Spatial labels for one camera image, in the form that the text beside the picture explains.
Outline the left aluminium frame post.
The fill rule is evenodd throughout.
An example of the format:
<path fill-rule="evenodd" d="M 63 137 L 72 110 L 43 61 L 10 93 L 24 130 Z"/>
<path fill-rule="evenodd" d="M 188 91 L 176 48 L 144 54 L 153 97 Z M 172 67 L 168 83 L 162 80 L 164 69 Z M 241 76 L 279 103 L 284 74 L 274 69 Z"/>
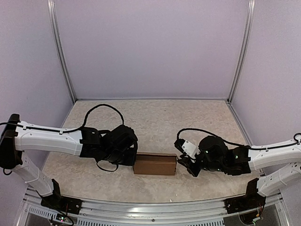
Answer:
<path fill-rule="evenodd" d="M 52 33 L 54 37 L 54 42 L 55 42 L 55 48 L 57 51 L 60 67 L 63 73 L 63 78 L 65 80 L 67 90 L 69 93 L 69 96 L 71 98 L 72 103 L 76 103 L 77 97 L 74 91 L 74 87 L 69 75 L 69 71 L 67 68 L 67 63 L 65 59 L 65 55 L 63 52 L 63 46 L 60 38 L 60 32 L 59 32 L 59 26 L 58 26 L 58 20 L 56 16 L 56 9 L 55 9 L 55 1 L 54 0 L 48 0 L 47 1 L 47 6 L 48 6 L 48 12 L 49 12 L 49 18 L 50 18 L 50 24 L 52 27 Z"/>

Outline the aluminium frame post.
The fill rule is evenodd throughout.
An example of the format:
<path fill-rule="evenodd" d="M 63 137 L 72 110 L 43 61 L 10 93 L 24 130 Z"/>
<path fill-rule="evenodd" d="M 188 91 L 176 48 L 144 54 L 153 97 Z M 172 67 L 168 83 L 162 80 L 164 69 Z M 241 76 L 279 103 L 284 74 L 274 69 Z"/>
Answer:
<path fill-rule="evenodd" d="M 69 71 L 67 68 L 67 63 L 65 59 L 65 55 L 63 52 L 63 46 L 60 38 L 60 32 L 59 32 L 59 26 L 58 26 L 58 20 L 56 16 L 56 9 L 55 9 L 55 1 L 54 0 L 48 0 L 47 1 L 47 6 L 48 6 L 48 12 L 49 12 L 49 18 L 50 18 L 50 24 L 52 27 L 52 33 L 54 37 L 54 42 L 55 42 L 55 48 L 57 51 L 60 67 L 63 73 L 63 78 L 65 80 L 67 90 L 69 93 L 69 96 L 71 98 L 72 103 L 76 103 L 77 97 L 74 91 L 74 87 L 69 75 Z"/>
<path fill-rule="evenodd" d="M 232 85 L 230 88 L 230 93 L 229 93 L 229 96 L 227 99 L 229 105 L 231 105 L 233 102 L 236 90 L 238 88 L 239 79 L 240 79 L 240 76 L 242 73 L 244 60 L 245 60 L 246 53 L 247 53 L 249 38 L 251 35 L 251 30 L 252 30 L 254 9 L 255 9 L 255 0 L 249 0 L 247 15 L 246 15 L 246 23 L 245 23 L 244 33 L 243 33 L 243 39 L 242 39 L 242 44 L 241 44 L 240 52 L 239 52 L 239 56 L 238 56 L 238 63 L 237 63 L 236 69 L 235 69 L 234 78 L 233 78 Z"/>

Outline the right aluminium frame post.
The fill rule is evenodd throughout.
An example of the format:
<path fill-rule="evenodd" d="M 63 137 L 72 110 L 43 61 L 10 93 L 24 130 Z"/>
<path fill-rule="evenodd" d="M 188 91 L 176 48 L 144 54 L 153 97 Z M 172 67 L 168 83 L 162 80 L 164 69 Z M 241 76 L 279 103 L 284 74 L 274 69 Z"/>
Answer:
<path fill-rule="evenodd" d="M 235 69 L 234 78 L 233 78 L 232 85 L 230 88 L 230 93 L 229 93 L 229 96 L 227 99 L 229 105 L 231 105 L 233 102 L 236 90 L 238 88 L 239 79 L 240 79 L 240 76 L 242 73 L 244 60 L 245 60 L 246 53 L 247 53 L 249 38 L 251 35 L 251 30 L 252 30 L 254 9 L 255 9 L 255 0 L 249 0 L 247 15 L 246 15 L 246 23 L 245 23 L 244 33 L 243 33 L 243 39 L 242 39 L 242 44 L 241 44 L 240 52 L 239 52 L 239 56 L 238 56 L 238 63 L 237 63 L 236 69 Z"/>

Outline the front aluminium rail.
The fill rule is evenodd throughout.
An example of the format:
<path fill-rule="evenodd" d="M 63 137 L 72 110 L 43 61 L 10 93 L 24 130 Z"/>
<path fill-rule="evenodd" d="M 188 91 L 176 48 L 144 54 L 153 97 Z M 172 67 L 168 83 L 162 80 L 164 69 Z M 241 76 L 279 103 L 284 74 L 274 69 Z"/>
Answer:
<path fill-rule="evenodd" d="M 15 226 L 223 226 L 233 220 L 241 225 L 241 217 L 251 210 L 229 213 L 224 199 L 170 203 L 130 203 L 83 199 L 78 212 L 68 216 L 72 222 L 58 221 L 58 212 L 41 206 L 36 191 L 28 188 L 21 203 Z"/>

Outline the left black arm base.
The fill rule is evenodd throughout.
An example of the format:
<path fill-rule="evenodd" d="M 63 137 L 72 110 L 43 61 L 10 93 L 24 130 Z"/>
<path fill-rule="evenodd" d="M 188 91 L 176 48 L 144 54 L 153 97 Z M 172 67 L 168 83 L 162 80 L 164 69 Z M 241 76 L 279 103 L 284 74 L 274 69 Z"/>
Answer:
<path fill-rule="evenodd" d="M 53 185 L 52 193 L 48 196 L 41 196 L 41 205 L 56 211 L 78 215 L 83 201 L 61 195 L 58 182 L 54 179 L 51 179 L 51 181 Z"/>

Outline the brown cardboard box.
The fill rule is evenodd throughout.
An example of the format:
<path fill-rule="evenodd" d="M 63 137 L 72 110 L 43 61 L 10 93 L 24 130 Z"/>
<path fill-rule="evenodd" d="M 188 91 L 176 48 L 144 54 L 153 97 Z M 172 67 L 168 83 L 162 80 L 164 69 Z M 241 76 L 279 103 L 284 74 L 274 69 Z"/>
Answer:
<path fill-rule="evenodd" d="M 133 172 L 135 175 L 174 176 L 176 166 L 176 154 L 137 153 Z"/>

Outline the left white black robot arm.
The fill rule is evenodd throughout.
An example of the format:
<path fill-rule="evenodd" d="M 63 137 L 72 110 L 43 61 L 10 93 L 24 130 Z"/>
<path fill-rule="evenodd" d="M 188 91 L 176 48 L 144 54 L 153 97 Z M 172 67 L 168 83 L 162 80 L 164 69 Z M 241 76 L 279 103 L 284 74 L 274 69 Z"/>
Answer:
<path fill-rule="evenodd" d="M 133 166 L 136 160 L 138 138 L 132 128 L 123 124 L 112 131 L 91 127 L 39 128 L 12 114 L 4 125 L 0 137 L 1 168 L 18 174 L 57 210 L 66 205 L 58 183 L 45 176 L 25 151 L 65 153 L 96 162 L 108 161 L 116 167 Z"/>

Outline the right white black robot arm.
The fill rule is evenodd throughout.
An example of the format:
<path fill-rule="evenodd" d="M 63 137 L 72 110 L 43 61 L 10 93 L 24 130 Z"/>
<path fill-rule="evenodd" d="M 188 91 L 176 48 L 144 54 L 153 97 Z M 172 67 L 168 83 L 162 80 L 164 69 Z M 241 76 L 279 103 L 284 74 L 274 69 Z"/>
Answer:
<path fill-rule="evenodd" d="M 283 164 L 284 167 L 255 180 L 255 191 L 249 191 L 240 199 L 245 209 L 252 208 L 259 201 L 259 195 L 269 196 L 301 178 L 300 133 L 296 133 L 291 140 L 271 145 L 233 143 L 233 149 L 228 148 L 228 145 L 229 141 L 213 133 L 209 133 L 198 145 L 179 137 L 174 143 L 175 148 L 182 153 L 178 163 L 194 177 L 202 170 L 239 176 Z"/>

